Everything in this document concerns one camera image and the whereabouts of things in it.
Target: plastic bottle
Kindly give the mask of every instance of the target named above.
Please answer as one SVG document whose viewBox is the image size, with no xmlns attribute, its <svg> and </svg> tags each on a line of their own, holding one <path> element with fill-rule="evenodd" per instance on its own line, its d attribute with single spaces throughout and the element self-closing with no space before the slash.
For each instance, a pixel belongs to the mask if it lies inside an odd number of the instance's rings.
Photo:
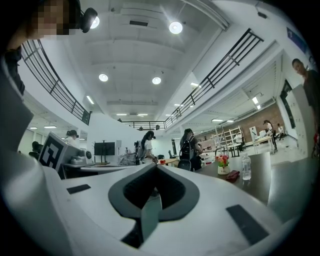
<svg viewBox="0 0 320 256">
<path fill-rule="evenodd" d="M 247 153 L 242 158 L 242 179 L 244 181 L 251 179 L 251 159 Z"/>
</svg>

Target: window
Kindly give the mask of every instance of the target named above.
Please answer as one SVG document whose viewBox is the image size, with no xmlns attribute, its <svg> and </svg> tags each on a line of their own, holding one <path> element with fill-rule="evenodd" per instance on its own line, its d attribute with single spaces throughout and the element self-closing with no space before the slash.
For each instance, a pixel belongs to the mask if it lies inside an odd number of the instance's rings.
<svg viewBox="0 0 320 256">
<path fill-rule="evenodd" d="M 284 86 L 283 86 L 283 89 L 282 89 L 282 92 L 280 94 L 280 98 L 282 99 L 282 102 L 284 104 L 284 107 L 285 107 L 285 110 L 289 116 L 289 119 L 290 119 L 290 123 L 291 123 L 291 128 L 295 128 L 296 127 L 296 124 L 295 124 L 295 120 L 294 120 L 294 117 L 291 113 L 291 109 L 289 107 L 289 104 L 286 100 L 286 97 L 288 96 L 288 93 L 292 90 L 290 84 L 288 83 L 287 80 L 284 80 Z"/>
</svg>

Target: black metal railing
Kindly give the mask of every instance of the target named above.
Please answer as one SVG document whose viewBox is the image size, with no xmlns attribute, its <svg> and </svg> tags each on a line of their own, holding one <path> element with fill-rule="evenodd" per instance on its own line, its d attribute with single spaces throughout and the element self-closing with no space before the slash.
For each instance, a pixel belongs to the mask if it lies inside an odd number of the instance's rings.
<svg viewBox="0 0 320 256">
<path fill-rule="evenodd" d="M 123 121 L 127 126 L 141 131 L 165 130 L 165 121 Z"/>
<path fill-rule="evenodd" d="M 255 35 L 249 28 L 228 53 L 219 61 L 219 63 L 211 70 L 211 72 L 202 80 L 202 82 L 185 98 L 185 100 L 177 107 L 177 109 L 168 117 L 165 127 L 172 125 L 182 114 L 190 107 L 196 105 L 207 92 L 215 88 L 231 70 L 236 66 L 240 66 L 240 62 L 264 40 Z"/>
<path fill-rule="evenodd" d="M 62 82 L 52 66 L 41 41 L 31 40 L 25 42 L 22 45 L 22 58 L 31 73 L 46 89 L 46 91 L 66 110 L 88 125 L 91 112 L 85 110 L 85 108 L 76 100 L 66 85 Z"/>
</svg>

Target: ceiling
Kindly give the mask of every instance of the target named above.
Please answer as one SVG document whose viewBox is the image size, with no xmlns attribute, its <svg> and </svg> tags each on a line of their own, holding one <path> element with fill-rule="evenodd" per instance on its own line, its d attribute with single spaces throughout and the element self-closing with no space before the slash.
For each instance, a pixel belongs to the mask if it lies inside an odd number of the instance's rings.
<svg viewBox="0 0 320 256">
<path fill-rule="evenodd" d="M 77 130 L 76 127 L 72 126 L 68 122 L 59 118 L 57 115 L 53 114 L 49 110 L 47 110 L 43 105 L 41 105 L 35 98 L 33 98 L 28 92 L 24 93 L 24 101 L 25 106 L 33 113 L 33 118 L 28 126 L 28 130 L 30 127 L 37 127 L 36 133 L 48 136 L 50 132 L 53 132 L 60 138 L 66 137 L 67 131 Z M 56 126 L 54 129 L 47 129 L 44 126 Z M 79 136 L 81 139 L 87 139 L 87 133 L 81 131 Z"/>
<path fill-rule="evenodd" d="M 212 119 L 236 120 L 240 116 L 258 111 L 257 106 L 268 104 L 273 97 L 276 97 L 278 91 L 277 83 L 277 61 L 258 72 L 248 83 L 241 88 L 235 89 L 227 97 L 220 100 L 206 111 L 188 121 L 183 126 L 191 128 L 193 132 L 200 133 L 215 129 L 221 121 Z M 258 104 L 254 104 L 253 97 L 257 97 Z"/>
<path fill-rule="evenodd" d="M 163 92 L 179 86 L 172 82 L 177 67 L 210 19 L 181 0 L 81 0 L 81 6 L 96 9 L 100 20 L 97 28 L 68 38 L 81 76 L 101 92 L 111 117 L 154 120 L 159 103 L 172 96 Z M 180 34 L 169 31 L 173 21 L 182 23 Z M 101 82 L 99 74 L 108 81 Z M 154 77 L 161 83 L 153 84 Z M 148 117 L 129 115 L 141 113 Z"/>
</svg>

